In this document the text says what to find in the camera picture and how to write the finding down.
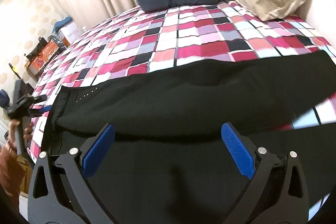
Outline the person's left hand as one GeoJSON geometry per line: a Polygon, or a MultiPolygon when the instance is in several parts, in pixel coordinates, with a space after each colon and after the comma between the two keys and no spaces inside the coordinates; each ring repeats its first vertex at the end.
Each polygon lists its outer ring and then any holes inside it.
{"type": "MultiPolygon", "coordinates": [[[[20,121],[16,119],[11,120],[11,122],[9,123],[8,138],[5,147],[12,156],[17,156],[15,130],[19,125],[20,121]]],[[[23,139],[25,139],[26,142],[29,142],[32,138],[32,133],[33,133],[33,122],[30,122],[29,125],[24,130],[23,139]]]]}

